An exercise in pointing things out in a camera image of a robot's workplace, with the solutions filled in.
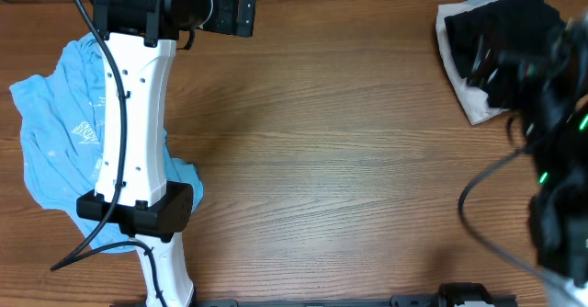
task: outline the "folded blue shirt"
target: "folded blue shirt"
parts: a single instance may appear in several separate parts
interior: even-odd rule
[[[28,191],[43,209],[67,212],[88,236],[97,222],[80,219],[75,201],[94,189],[102,165],[106,98],[102,54],[96,39],[88,34],[70,42],[51,76],[34,75],[10,86],[10,91],[22,115],[20,142]],[[172,159],[167,146],[164,162],[168,180],[192,186],[194,211],[204,194],[196,168]],[[110,223],[91,247],[128,239],[117,224]],[[124,246],[108,252],[130,250],[134,248]]]

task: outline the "wooden tabletop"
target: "wooden tabletop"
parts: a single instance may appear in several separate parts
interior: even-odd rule
[[[165,127],[205,197],[184,233],[200,299],[389,298],[452,281],[544,304],[541,284],[469,238],[461,189],[512,150],[505,117],[471,127],[435,41],[437,5],[463,0],[261,1],[255,35],[198,33],[175,59]],[[588,0],[547,0],[562,18]],[[72,5],[0,6],[0,306],[97,307],[145,292],[134,254],[51,273],[82,235],[23,183],[8,87],[51,74],[87,32]],[[467,212],[528,262],[528,158]]]

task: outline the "black cable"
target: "black cable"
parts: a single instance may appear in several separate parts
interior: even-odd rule
[[[494,174],[498,169],[502,168],[503,166],[507,165],[511,161],[513,161],[519,155],[526,153],[529,148],[526,147],[525,149],[518,149],[513,153],[505,156],[503,159],[496,162],[494,165],[491,165],[488,169],[484,170],[477,176],[475,176],[468,185],[464,188],[463,192],[461,192],[461,196],[459,196],[458,201],[458,214],[459,219],[461,220],[461,224],[464,228],[468,231],[469,235],[471,235],[478,243],[482,244],[484,247],[492,251],[494,254],[502,258],[503,260],[523,269],[525,272],[533,275],[534,277],[542,280],[545,284],[549,285],[553,289],[562,293],[566,298],[573,301],[579,307],[586,307],[581,301],[579,301],[576,297],[574,297],[571,293],[566,291],[564,288],[561,287],[559,283],[555,280],[550,279],[549,277],[545,276],[541,272],[535,270],[532,266],[529,266],[525,261],[521,260],[517,256],[514,256],[512,253],[508,252],[507,250],[503,249],[499,245],[493,243],[490,239],[484,237],[481,233],[479,233],[474,227],[469,224],[468,219],[466,218],[466,214],[464,211],[464,203],[468,194],[484,179],[488,178],[492,174]]]
[[[82,18],[84,19],[84,22],[86,23],[86,25],[88,26],[88,28],[92,32],[92,35],[94,35],[94,38],[96,39],[96,42],[98,43],[98,46],[100,46],[100,49],[102,49],[102,52],[104,53],[105,57],[107,58],[108,64],[110,65],[110,69],[112,70],[112,74],[114,75],[114,79],[115,79],[115,82],[117,85],[117,91],[119,93],[119,95],[118,95],[119,106],[120,106],[119,165],[118,165],[118,169],[117,169],[118,170],[117,171],[117,180],[115,183],[114,195],[112,197],[112,201],[110,202],[110,206],[108,207],[107,213],[102,218],[102,221],[100,221],[100,223],[96,226],[96,228],[69,255],[67,255],[64,259],[62,259],[57,264],[53,265],[51,267],[51,271],[59,270],[63,267],[71,265],[72,263],[83,260],[87,257],[93,256],[95,254],[106,251],[108,249],[121,247],[121,246],[138,246],[138,247],[142,248],[143,250],[145,250],[145,255],[147,255],[149,257],[149,262],[151,264],[151,270],[152,270],[152,275],[153,275],[153,286],[155,288],[155,295],[156,295],[157,299],[160,300],[160,303],[162,304],[162,306],[167,307],[167,304],[165,303],[164,295],[162,294],[162,292],[159,288],[159,281],[157,280],[157,269],[156,269],[156,265],[155,265],[155,258],[153,257],[153,251],[151,250],[151,248],[149,248],[149,246],[147,244],[145,244],[143,242],[137,242],[137,241],[120,242],[120,243],[108,244],[108,245],[96,248],[96,249],[94,249],[90,252],[87,252],[85,254],[79,255],[96,238],[96,236],[100,233],[102,228],[104,228],[104,226],[108,223],[108,220],[112,216],[114,209],[116,208],[117,204],[119,203],[120,191],[124,187],[123,173],[124,173],[124,166],[125,166],[125,157],[127,155],[127,104],[126,104],[127,99],[126,99],[126,94],[124,92],[124,87],[122,84],[122,78],[120,77],[119,68],[117,67],[117,63],[115,62],[114,57],[112,56],[112,53],[108,49],[107,44],[102,40],[102,38],[100,37],[100,34],[98,34],[98,31],[96,30],[96,27],[94,27],[94,23],[92,22],[92,19],[90,18],[87,11],[85,10],[84,5],[82,4],[81,0],[73,0],[73,2],[75,3],[75,6],[77,7],[77,9],[80,11]]]

